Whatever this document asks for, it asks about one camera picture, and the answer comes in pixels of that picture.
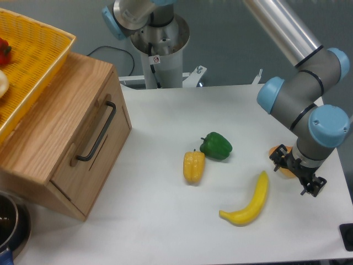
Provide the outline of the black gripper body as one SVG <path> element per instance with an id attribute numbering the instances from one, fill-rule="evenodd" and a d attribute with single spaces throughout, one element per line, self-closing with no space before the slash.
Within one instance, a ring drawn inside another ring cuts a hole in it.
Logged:
<path id="1" fill-rule="evenodd" d="M 300 158 L 295 159 L 292 152 L 286 154 L 284 160 L 286 168 L 299 179 L 303 186 L 313 182 L 317 171 L 316 167 L 310 168 L 301 165 L 302 160 Z"/>

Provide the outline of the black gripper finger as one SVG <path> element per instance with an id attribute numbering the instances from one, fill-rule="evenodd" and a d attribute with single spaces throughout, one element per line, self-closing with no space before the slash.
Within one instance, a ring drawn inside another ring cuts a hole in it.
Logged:
<path id="1" fill-rule="evenodd" d="M 283 144 L 272 147 L 269 150 L 269 159 L 274 164 L 274 172 L 278 170 L 289 171 L 287 162 L 286 162 L 287 155 L 288 155 L 288 148 Z"/>
<path id="2" fill-rule="evenodd" d="M 308 193 L 313 197 L 316 197 L 327 183 L 326 179 L 322 177 L 317 177 L 316 175 L 312 175 L 309 177 L 301 177 L 299 180 L 301 185 L 303 186 L 303 191 L 301 191 L 301 195 Z"/>

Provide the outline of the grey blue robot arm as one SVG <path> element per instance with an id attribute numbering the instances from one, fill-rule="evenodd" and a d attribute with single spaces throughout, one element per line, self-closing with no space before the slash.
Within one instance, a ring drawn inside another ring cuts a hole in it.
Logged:
<path id="1" fill-rule="evenodd" d="M 326 180 L 316 171 L 345 140 L 352 119 L 339 107 L 315 102 L 347 75 L 349 58 L 337 48 L 325 49 L 286 2 L 245 5 L 298 71 L 288 81 L 271 78 L 257 96 L 258 104 L 297 136 L 292 150 L 280 145 L 270 159 L 276 169 L 293 173 L 305 193 L 317 196 Z M 115 1 L 102 16 L 114 37 L 130 39 L 140 52 L 146 88 L 197 85 L 195 75 L 183 79 L 182 51 L 190 32 L 173 1 Z"/>

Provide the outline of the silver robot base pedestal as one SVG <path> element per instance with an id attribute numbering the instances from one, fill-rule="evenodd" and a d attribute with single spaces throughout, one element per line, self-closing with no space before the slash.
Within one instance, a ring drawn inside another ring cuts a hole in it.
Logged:
<path id="1" fill-rule="evenodd" d="M 183 85 L 183 50 L 189 38 L 189 26 L 177 14 L 166 26 L 147 25 L 130 37 L 141 56 L 147 89 Z"/>

